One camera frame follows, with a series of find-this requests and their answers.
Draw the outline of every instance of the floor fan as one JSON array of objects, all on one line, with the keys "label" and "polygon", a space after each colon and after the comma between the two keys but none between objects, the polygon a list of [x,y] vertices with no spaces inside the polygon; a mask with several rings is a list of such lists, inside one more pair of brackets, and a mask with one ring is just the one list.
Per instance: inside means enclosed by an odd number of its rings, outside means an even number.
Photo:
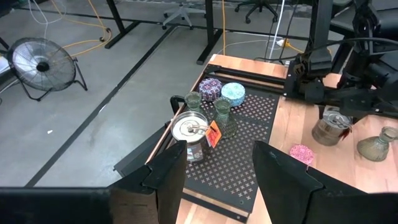
[{"label": "floor fan", "polygon": [[[22,38],[9,49],[7,59],[14,75],[20,81],[26,95],[40,101],[51,91],[60,91],[78,83],[87,91],[76,58],[56,43],[43,38]],[[81,81],[76,79],[76,71]],[[30,95],[26,86],[45,93],[38,98]]]}]

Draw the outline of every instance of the concrete floor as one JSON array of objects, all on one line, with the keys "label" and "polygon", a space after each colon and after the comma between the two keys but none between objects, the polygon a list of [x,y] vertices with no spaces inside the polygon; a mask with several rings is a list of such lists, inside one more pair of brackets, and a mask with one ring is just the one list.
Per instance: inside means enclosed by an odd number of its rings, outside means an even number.
[{"label": "concrete floor", "polygon": [[[104,1],[93,2],[100,15],[111,15],[107,5],[103,4]],[[93,14],[86,1],[69,0],[64,4],[68,12]],[[49,2],[40,6],[42,9],[53,10]],[[170,7],[174,5],[142,2],[118,4],[122,17],[152,21],[162,21],[162,11]],[[240,16],[236,16],[233,8],[228,8],[227,26],[268,31],[267,27],[271,24],[268,13],[254,13],[252,23],[246,25],[243,21],[245,11],[242,8]],[[221,24],[219,12],[220,9],[215,7],[216,26]],[[282,20],[281,32],[287,27],[289,13],[284,13],[286,18]],[[58,17],[47,13],[46,16],[50,21]],[[98,22],[84,17],[68,18]],[[20,25],[12,26],[9,21]],[[192,21],[205,25],[205,20],[201,17],[193,18]],[[114,21],[103,22],[117,33]],[[309,24],[308,19],[295,18],[293,24],[296,26],[292,25],[290,34],[308,35],[308,27],[305,26]],[[0,36],[9,44],[21,37],[42,37],[44,33],[44,26],[35,23],[29,11],[22,10],[0,18],[0,27]],[[79,65],[89,88],[87,92],[78,85],[72,85],[66,90],[51,93],[38,103],[29,100],[22,88],[16,85],[0,95],[3,99],[0,105],[0,164],[3,167],[0,171],[0,185],[25,185],[163,33],[160,26],[140,24],[112,49],[100,47],[79,56]],[[66,20],[49,25],[47,31],[47,38],[60,45],[97,39],[100,35],[101,30],[98,28]],[[333,33],[330,38],[341,39]],[[230,45],[226,53],[242,58],[263,57],[265,39],[267,38],[263,36],[227,33],[227,44],[261,41]],[[300,49],[306,45],[305,41],[299,40],[291,40],[291,43]],[[172,117],[169,98],[172,95],[184,95],[191,88],[204,67],[195,62],[205,45],[205,30],[189,30],[186,27],[175,29],[37,185],[104,186],[118,180],[120,176],[113,172],[113,165]],[[89,47],[81,45],[67,50],[73,54]],[[219,52],[221,48],[222,40],[217,43],[213,53]],[[278,52],[276,50],[274,55],[279,56]],[[284,56],[295,54],[290,49],[284,52]]]}]

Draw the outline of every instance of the fan stand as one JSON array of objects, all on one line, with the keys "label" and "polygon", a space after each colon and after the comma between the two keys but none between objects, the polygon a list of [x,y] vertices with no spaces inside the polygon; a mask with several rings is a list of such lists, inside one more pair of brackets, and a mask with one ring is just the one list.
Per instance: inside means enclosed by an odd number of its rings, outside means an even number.
[{"label": "fan stand", "polygon": [[[83,89],[84,89],[85,91],[87,91],[88,89],[87,89],[86,81],[85,81],[85,79],[83,78],[83,75],[81,74],[79,65],[77,64],[77,61],[78,61],[78,60],[77,60],[77,58],[73,58],[72,60],[73,60],[73,63],[75,64],[76,70],[77,70],[77,72],[78,72],[78,74],[79,74],[79,76],[80,76],[80,79],[81,79],[81,81],[75,79],[75,80],[73,81],[73,83],[79,84],[81,87],[83,87]],[[16,77],[18,78],[19,82],[21,83],[22,88],[24,89],[24,91],[25,91],[27,97],[29,97],[31,100],[35,100],[35,101],[40,102],[40,101],[43,99],[43,97],[47,96],[47,95],[52,91],[52,89],[49,89],[49,90],[47,90],[43,95],[41,95],[40,97],[34,98],[34,97],[32,97],[32,95],[30,95],[29,91],[27,90],[26,86],[24,85],[24,82],[23,82],[17,75],[16,75]]]}]

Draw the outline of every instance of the wooden table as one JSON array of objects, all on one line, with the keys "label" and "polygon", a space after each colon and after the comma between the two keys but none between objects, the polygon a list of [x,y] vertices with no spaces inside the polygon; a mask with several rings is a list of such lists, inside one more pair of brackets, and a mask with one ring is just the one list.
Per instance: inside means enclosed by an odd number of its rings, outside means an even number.
[{"label": "wooden table", "polygon": [[[275,77],[286,76],[285,67],[273,63],[223,55],[212,56],[209,63]],[[324,83],[327,86],[335,86],[339,79],[340,75],[329,74],[324,79]],[[269,144],[283,152],[288,152],[294,144],[304,144],[315,153],[315,159],[312,162],[314,168],[365,192],[398,192],[398,143],[394,142],[390,145],[388,157],[382,162],[368,161],[362,158],[356,150],[356,143],[359,140],[378,135],[383,126],[398,128],[397,120],[368,116],[354,125],[353,132],[344,141],[333,147],[326,147],[318,144],[311,135],[311,129],[317,119],[318,110],[316,106],[280,97]],[[235,208],[214,202],[210,198],[205,200],[237,212]],[[222,224],[239,222],[183,199],[181,200],[177,223]],[[257,191],[254,210],[250,214],[248,223],[271,223],[260,190]]]}]

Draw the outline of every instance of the fan grille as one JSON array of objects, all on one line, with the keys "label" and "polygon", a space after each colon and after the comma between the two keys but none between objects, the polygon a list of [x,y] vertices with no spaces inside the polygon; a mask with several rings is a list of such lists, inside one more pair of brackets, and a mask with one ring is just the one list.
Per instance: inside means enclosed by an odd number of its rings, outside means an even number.
[{"label": "fan grille", "polygon": [[76,77],[72,58],[50,40],[19,39],[11,46],[7,59],[18,78],[38,90],[63,90]]}]

